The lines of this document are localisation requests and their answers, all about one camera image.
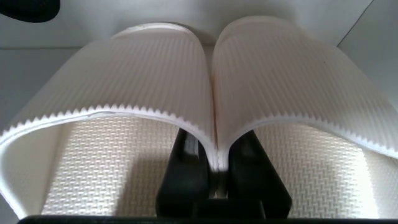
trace woven pattern insole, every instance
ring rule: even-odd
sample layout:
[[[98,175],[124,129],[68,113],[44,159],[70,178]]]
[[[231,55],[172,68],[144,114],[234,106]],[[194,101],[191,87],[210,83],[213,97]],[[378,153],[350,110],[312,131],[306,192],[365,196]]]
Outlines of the woven pattern insole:
[[[178,128],[132,117],[66,126],[47,215],[155,215]],[[290,195],[290,217],[397,218],[398,162],[302,124],[256,129]]]

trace black clip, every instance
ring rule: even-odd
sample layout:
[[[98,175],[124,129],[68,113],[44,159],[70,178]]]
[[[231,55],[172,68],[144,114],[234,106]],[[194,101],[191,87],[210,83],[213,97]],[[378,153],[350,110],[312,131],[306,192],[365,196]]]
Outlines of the black clip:
[[[229,152],[228,199],[209,199],[210,189],[205,150],[198,139],[180,129],[158,191],[158,217],[286,218],[292,206],[254,131],[240,137]]]

